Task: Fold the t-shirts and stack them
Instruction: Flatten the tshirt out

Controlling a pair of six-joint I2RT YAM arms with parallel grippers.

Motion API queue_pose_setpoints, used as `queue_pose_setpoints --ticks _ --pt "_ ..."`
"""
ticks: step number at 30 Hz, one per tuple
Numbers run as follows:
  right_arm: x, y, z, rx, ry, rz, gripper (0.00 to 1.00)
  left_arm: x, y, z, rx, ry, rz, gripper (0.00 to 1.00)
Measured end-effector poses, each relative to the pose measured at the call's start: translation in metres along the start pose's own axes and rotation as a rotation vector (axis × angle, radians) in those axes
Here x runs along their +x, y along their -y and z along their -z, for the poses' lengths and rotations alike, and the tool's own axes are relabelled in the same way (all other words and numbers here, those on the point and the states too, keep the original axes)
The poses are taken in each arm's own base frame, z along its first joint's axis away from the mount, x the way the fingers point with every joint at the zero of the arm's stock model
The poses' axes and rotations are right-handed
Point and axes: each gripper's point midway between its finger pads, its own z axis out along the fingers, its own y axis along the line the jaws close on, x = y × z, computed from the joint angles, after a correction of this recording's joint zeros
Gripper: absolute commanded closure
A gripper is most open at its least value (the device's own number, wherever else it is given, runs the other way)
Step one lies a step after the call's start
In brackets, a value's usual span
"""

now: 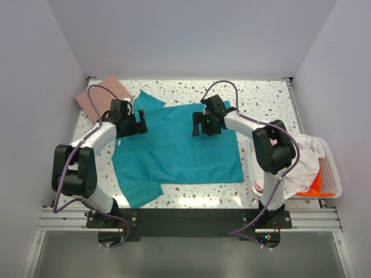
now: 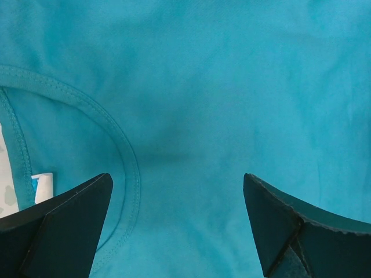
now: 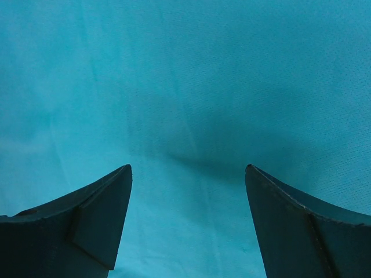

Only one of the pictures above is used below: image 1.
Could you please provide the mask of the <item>teal t shirt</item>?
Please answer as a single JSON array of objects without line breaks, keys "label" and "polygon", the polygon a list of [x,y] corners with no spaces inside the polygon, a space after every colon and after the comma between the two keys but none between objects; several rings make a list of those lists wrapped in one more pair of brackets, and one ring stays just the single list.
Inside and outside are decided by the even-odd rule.
[{"label": "teal t shirt", "polygon": [[144,91],[133,107],[145,113],[148,132],[118,138],[112,163],[129,206],[137,209],[163,194],[163,184],[243,182],[237,135],[192,135],[194,112],[202,104],[166,107]]}]

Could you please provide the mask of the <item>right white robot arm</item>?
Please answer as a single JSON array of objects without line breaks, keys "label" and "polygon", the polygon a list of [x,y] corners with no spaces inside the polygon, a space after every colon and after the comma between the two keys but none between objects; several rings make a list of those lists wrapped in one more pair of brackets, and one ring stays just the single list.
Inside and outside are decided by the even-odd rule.
[{"label": "right white robot arm", "polygon": [[253,141],[254,153],[259,167],[263,170],[263,194],[260,203],[264,210],[258,213],[259,223],[270,228],[279,220],[276,210],[284,205],[283,189],[286,172],[291,169],[298,151],[293,137],[281,120],[259,122],[240,114],[235,107],[227,108],[222,99],[212,96],[202,99],[202,112],[192,115],[192,135],[208,136],[233,130]]}]

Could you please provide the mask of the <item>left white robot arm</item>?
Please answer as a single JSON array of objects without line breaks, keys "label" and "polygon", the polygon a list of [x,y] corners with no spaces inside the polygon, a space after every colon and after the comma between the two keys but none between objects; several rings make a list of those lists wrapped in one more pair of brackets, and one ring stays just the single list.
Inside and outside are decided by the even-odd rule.
[{"label": "left white robot arm", "polygon": [[126,100],[112,100],[108,111],[99,115],[91,131],[69,145],[60,144],[54,150],[52,189],[53,212],[59,213],[74,202],[81,202],[100,213],[107,227],[119,223],[117,202],[98,186],[96,156],[117,138],[148,132],[145,113],[134,110]]}]

